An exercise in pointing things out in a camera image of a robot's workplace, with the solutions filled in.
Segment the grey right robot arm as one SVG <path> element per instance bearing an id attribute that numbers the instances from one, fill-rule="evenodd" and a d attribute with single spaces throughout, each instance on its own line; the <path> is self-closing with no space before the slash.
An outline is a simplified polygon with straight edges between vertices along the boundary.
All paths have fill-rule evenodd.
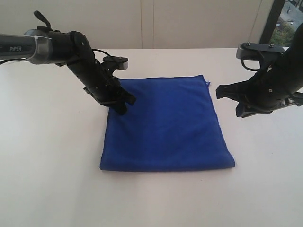
<path id="1" fill-rule="evenodd" d="M 270 114 L 288 106 L 302 106 L 303 95 L 303 27 L 296 30 L 290 47 L 285 50 L 274 44 L 245 42 L 238 46 L 237 59 L 258 61 L 260 68 L 250 79 L 229 85 L 219 85 L 217 99 L 237 101 L 237 117 Z"/>

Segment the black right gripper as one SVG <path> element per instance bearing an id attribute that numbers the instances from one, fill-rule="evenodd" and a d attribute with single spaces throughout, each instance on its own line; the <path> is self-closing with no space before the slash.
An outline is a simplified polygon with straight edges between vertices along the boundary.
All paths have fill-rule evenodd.
<path id="1" fill-rule="evenodd" d="M 272 110 L 287 98 L 303 103 L 303 55 L 283 54 L 271 70 L 263 71 L 250 79 L 229 85 L 219 85 L 216 98 L 229 98 L 238 103 L 235 111 L 239 118 L 257 114 L 270 114 Z"/>

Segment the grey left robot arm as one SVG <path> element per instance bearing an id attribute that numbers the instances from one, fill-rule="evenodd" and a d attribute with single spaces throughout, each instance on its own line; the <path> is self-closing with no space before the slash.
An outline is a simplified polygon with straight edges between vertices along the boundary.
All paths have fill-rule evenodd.
<path id="1" fill-rule="evenodd" d="M 106 56 L 102 61 L 97 60 L 94 49 L 80 32 L 32 29 L 23 36 L 1 34 L 0 62 L 9 61 L 67 66 L 83 83 L 86 93 L 100 105 L 112 108 L 120 115 L 126 113 L 127 105 L 136 101 L 135 96 L 113 76 L 115 70 L 127 69 L 128 59 Z"/>

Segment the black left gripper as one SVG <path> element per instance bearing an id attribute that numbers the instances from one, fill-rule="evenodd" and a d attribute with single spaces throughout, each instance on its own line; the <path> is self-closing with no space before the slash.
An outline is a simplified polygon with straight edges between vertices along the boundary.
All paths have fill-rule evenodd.
<path id="1" fill-rule="evenodd" d="M 117 114 L 126 114 L 125 103 L 135 104 L 136 97 L 122 88 L 118 79 L 113 76 L 116 70 L 113 63 L 80 59 L 69 63 L 68 69 L 82 82 L 86 93 L 99 104 L 109 106 Z"/>

